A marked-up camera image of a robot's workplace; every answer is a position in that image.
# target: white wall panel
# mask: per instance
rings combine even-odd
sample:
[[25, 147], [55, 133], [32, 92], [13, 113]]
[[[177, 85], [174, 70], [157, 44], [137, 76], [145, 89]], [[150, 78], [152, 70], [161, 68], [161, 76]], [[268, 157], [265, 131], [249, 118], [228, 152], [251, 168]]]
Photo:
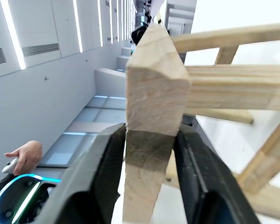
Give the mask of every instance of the white wall panel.
[[97, 0], [93, 0], [89, 13], [91, 15], [91, 31], [92, 31], [93, 47], [99, 48], [101, 45], [100, 45], [100, 39], [99, 39], [98, 1]]
[[119, 8], [117, 9], [117, 12], [118, 12], [118, 14], [119, 14], [119, 41], [121, 41], [121, 37], [122, 37], [122, 25], [121, 25], [121, 23], [123, 22], [122, 21], [122, 17], [121, 17], [121, 14], [122, 14], [122, 11], [121, 11], [121, 1], [123, 1], [123, 0], [118, 0], [118, 6], [119, 6]]
[[112, 23], [113, 23], [113, 42], [117, 42], [117, 6], [116, 6], [116, 0], [110, 0], [112, 1]]
[[104, 46], [111, 44], [111, 40], [107, 40], [108, 38], [111, 37], [110, 12], [109, 12], [109, 7], [106, 5], [107, 2], [109, 3], [109, 0], [101, 0], [102, 33], [103, 33], [103, 45]]
[[74, 6], [72, 0], [52, 0], [53, 13], [61, 50], [65, 57], [79, 52]]
[[[21, 48], [58, 43], [50, 0], [11, 0], [10, 10]], [[60, 51], [25, 57], [26, 66], [60, 58]]]
[[6, 63], [0, 64], [0, 76], [20, 69], [14, 47], [7, 29], [4, 14], [0, 4], [0, 48], [6, 58]]
[[92, 33], [95, 32], [95, 30], [92, 30], [93, 27], [92, 23], [94, 21], [92, 21], [91, 19], [91, 7], [94, 7], [96, 4], [97, 4], [96, 1], [89, 1], [89, 0], [77, 1], [83, 51], [90, 50], [93, 48]]

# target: wooden beam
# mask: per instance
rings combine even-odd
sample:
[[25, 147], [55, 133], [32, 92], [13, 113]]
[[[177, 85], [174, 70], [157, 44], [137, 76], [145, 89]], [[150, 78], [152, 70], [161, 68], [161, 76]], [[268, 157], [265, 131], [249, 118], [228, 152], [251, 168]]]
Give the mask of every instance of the wooden beam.
[[280, 23], [212, 30], [172, 37], [178, 53], [280, 40]]
[[[215, 64], [231, 64], [238, 46], [220, 48]], [[185, 114], [196, 114], [205, 117], [253, 123], [253, 116], [247, 110], [186, 108]]]
[[[173, 151], [166, 169], [166, 180], [164, 183], [179, 188]], [[280, 188], [268, 184], [257, 194], [244, 190], [243, 193], [256, 213], [280, 219]]]
[[249, 125], [253, 123], [253, 116], [247, 110], [186, 108], [184, 114], [201, 115], [210, 118], [236, 121]]
[[123, 220], [149, 223], [187, 104], [190, 82], [166, 29], [151, 26], [127, 68]]
[[215, 64], [231, 64], [238, 46], [220, 48]]
[[256, 193], [280, 172], [280, 124], [237, 176], [241, 188]]
[[186, 67], [188, 108], [280, 110], [280, 65]]

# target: wooden crossbar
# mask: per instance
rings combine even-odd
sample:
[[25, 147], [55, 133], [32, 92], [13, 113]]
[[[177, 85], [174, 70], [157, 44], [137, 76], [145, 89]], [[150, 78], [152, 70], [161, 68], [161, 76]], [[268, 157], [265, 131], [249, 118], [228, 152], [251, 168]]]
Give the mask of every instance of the wooden crossbar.
[[178, 53], [280, 40], [280, 23], [206, 31], [172, 37]]

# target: led light strip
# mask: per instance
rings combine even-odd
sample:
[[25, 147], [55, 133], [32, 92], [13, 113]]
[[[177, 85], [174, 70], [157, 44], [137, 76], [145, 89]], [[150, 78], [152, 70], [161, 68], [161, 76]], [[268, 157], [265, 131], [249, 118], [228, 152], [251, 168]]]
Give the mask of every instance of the led light strip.
[[123, 41], [123, 0], [121, 1], [121, 41]]
[[33, 178], [36, 178], [38, 180], [41, 180], [41, 181], [50, 181], [50, 182], [56, 182], [56, 183], [59, 183], [61, 180], [59, 179], [55, 179], [55, 178], [47, 178], [47, 177], [42, 177], [42, 176], [39, 176], [39, 175], [35, 175], [35, 174], [24, 174], [24, 175], [21, 175], [21, 176], [18, 176], [16, 178], [14, 178], [12, 181], [10, 181], [7, 185], [4, 186], [4, 188], [2, 188], [2, 190], [0, 191], [0, 197], [2, 196], [2, 194], [6, 191], [7, 188], [9, 188], [10, 185], [12, 185], [15, 181], [19, 180], [20, 178], [22, 177], [25, 177], [25, 176], [30, 176], [30, 177], [33, 177]]
[[127, 7], [126, 7], [126, 0], [125, 0], [125, 40], [126, 40], [126, 10], [127, 10]]
[[77, 0], [73, 0], [73, 4], [74, 4], [74, 14], [75, 14], [75, 21], [76, 21], [76, 29], [77, 29], [79, 50], [80, 50], [80, 53], [82, 53], [83, 52], [83, 47], [82, 47], [82, 38], [81, 38], [81, 32], [80, 32], [80, 23], [79, 23], [79, 16], [78, 16]]
[[98, 25], [99, 25], [99, 39], [101, 47], [103, 46], [103, 34], [102, 34], [102, 16], [101, 16], [101, 3], [98, 0]]
[[4, 17], [5, 17], [5, 21], [6, 21], [6, 24], [7, 24], [7, 28], [8, 28], [8, 31], [9, 31], [11, 41], [12, 41], [13, 46], [14, 46], [15, 55], [17, 56], [20, 69], [21, 70], [26, 69], [26, 64], [25, 64], [25, 60], [24, 60], [23, 51], [21, 49], [19, 38], [18, 38], [17, 32], [15, 30], [13, 16], [11, 15], [8, 0], [0, 0], [0, 2], [1, 2], [1, 6], [2, 6], [2, 9], [3, 9], [3, 14], [4, 14]]
[[13, 221], [11, 222], [11, 224], [14, 224], [15, 221], [17, 221], [17, 219], [20, 217], [20, 215], [22, 214], [22, 212], [24, 211], [24, 209], [26, 208], [28, 202], [30, 201], [30, 199], [32, 198], [32, 196], [34, 195], [34, 193], [36, 192], [38, 186], [41, 184], [41, 182], [38, 182], [33, 188], [32, 190], [29, 192], [29, 194], [27, 195], [27, 197], [25, 198], [25, 200], [23, 201], [23, 203], [21, 204], [19, 210], [17, 211], [17, 213], [15, 214]]
[[116, 0], [116, 17], [117, 17], [117, 42], [119, 43], [119, 0]]

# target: glowing blue light ring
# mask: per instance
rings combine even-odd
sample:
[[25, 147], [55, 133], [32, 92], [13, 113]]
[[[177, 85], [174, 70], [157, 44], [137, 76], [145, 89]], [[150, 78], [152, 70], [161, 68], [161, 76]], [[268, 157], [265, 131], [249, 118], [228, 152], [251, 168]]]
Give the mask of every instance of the glowing blue light ring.
[[16, 178], [14, 178], [7, 185], [5, 185], [4, 188], [2, 188], [2, 190], [0, 191], [0, 197], [2, 196], [4, 191], [6, 191], [6, 189], [9, 188], [10, 185], [12, 185], [15, 181], [17, 181], [20, 178], [25, 177], [25, 176], [30, 176], [30, 177], [33, 177], [35, 179], [41, 180], [41, 181], [50, 181], [50, 182], [56, 182], [56, 183], [59, 183], [61, 181], [59, 179], [43, 177], [43, 176], [39, 176], [39, 175], [35, 175], [35, 174], [23, 174], [21, 176], [18, 176]]

